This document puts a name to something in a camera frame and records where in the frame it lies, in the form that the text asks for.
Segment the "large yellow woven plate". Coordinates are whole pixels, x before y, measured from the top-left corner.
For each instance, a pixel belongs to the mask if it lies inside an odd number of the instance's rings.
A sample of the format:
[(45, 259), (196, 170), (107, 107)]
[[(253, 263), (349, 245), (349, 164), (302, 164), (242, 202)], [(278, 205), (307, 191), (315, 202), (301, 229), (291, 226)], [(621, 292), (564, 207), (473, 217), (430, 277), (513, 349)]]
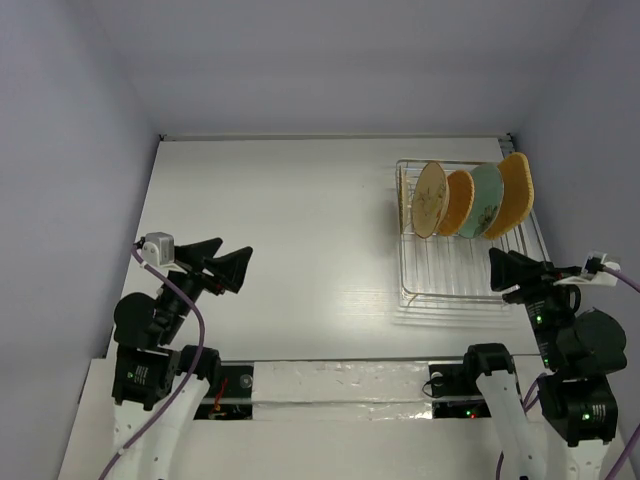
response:
[(523, 153), (510, 154), (498, 169), (503, 179), (504, 195), (494, 222), (484, 233), (489, 240), (495, 240), (521, 224), (529, 215), (535, 198), (529, 161)]

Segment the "green flower ceramic plate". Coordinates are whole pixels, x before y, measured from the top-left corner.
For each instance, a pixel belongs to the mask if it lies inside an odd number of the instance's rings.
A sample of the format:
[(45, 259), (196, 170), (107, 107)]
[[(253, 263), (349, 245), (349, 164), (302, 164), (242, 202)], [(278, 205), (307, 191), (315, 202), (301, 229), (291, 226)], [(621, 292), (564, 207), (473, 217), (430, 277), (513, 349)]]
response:
[(483, 235), (494, 223), (504, 196), (504, 181), (496, 164), (483, 164), (471, 171), (474, 200), (471, 211), (458, 235), (474, 239)]

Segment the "small orange woven plate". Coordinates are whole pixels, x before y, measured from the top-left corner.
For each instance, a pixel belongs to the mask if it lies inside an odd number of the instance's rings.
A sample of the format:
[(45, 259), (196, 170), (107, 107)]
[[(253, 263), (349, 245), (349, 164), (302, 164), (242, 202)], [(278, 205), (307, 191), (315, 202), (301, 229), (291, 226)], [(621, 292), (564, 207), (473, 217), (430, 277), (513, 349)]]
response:
[(471, 174), (457, 170), (448, 178), (449, 202), (437, 233), (443, 236), (456, 234), (466, 222), (475, 197), (475, 186)]

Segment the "beige bird pattern plate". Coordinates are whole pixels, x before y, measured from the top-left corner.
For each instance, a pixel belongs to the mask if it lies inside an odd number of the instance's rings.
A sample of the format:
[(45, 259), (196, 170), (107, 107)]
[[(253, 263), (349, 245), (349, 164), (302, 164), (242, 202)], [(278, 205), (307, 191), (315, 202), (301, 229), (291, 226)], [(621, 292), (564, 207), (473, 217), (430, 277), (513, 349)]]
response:
[(438, 231), (449, 203), (447, 175), (438, 162), (428, 162), (414, 188), (411, 220), (414, 233), (427, 238)]

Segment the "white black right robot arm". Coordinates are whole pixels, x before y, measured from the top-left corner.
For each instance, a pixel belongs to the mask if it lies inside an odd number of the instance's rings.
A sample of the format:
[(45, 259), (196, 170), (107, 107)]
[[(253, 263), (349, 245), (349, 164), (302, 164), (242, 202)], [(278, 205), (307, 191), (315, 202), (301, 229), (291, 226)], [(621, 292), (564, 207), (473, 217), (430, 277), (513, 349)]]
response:
[(564, 268), (498, 248), (490, 249), (489, 259), (491, 289), (505, 303), (525, 308), (546, 370), (535, 387), (547, 449), (539, 448), (504, 345), (470, 346), (460, 368), (462, 384), (484, 398), (514, 478), (597, 479), (616, 435), (618, 405), (608, 377), (627, 366), (626, 334), (605, 312), (580, 311), (580, 289), (618, 281), (639, 286), (601, 253), (588, 256), (582, 267)]

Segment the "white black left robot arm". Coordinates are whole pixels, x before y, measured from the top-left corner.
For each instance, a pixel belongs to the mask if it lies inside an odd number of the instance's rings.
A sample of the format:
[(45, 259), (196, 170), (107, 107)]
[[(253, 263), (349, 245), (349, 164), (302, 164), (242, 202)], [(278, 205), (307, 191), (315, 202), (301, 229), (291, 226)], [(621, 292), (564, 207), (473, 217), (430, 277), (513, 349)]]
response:
[(103, 479), (170, 479), (196, 419), (243, 419), (248, 407), (221, 399), (251, 396), (253, 369), (226, 367), (205, 345), (205, 321), (196, 302), (242, 288), (251, 247), (218, 253), (220, 238), (177, 246), (172, 235), (143, 235), (133, 260), (161, 285), (155, 296), (122, 297), (114, 309), (117, 346), (112, 384), (113, 452)]

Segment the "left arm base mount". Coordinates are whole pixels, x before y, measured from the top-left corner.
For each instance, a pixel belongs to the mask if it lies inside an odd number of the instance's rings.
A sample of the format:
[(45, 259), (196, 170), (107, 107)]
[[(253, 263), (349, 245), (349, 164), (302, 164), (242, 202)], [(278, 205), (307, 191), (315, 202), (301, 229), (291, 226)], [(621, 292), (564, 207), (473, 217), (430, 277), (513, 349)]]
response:
[(254, 364), (223, 363), (220, 378), (198, 406), (195, 420), (237, 421), (253, 417)]

